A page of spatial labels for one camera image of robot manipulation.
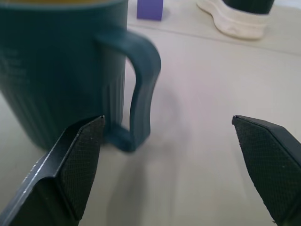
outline mug handle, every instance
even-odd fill
[[[104,29],[96,35],[96,41],[126,55],[134,67],[136,86],[131,103],[130,130],[113,125],[105,137],[122,151],[133,152],[151,132],[151,99],[161,70],[161,58],[150,41],[122,28]]]

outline purple block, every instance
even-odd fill
[[[138,0],[137,18],[162,20],[163,0]]]

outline mug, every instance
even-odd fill
[[[38,146],[50,149],[66,127],[97,115],[106,117],[106,141],[123,151],[149,136],[161,60],[127,31],[127,4],[0,1],[0,90]],[[136,74],[129,130],[121,126],[126,57]]]

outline white table surface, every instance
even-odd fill
[[[301,11],[278,7],[266,37],[246,42],[217,32],[192,0],[166,0],[165,7],[161,23],[137,21],[130,1],[129,29],[151,39],[162,58],[151,135],[130,156],[102,148],[80,225],[273,226],[231,119],[268,120],[301,140],[301,26],[288,23],[295,16],[301,21]],[[125,126],[135,85],[130,64],[126,73]],[[1,95],[0,125],[1,211],[44,152]]]

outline textured gripper pad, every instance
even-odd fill
[[[84,214],[94,181],[103,127],[104,119],[100,118],[78,133],[61,170],[61,185],[77,220]]]
[[[287,150],[283,146],[288,140],[297,140],[285,128],[266,121],[234,116],[232,123],[251,180],[275,222],[282,225],[300,204],[301,167],[291,155],[300,147]],[[269,126],[284,135],[286,141],[279,140]]]

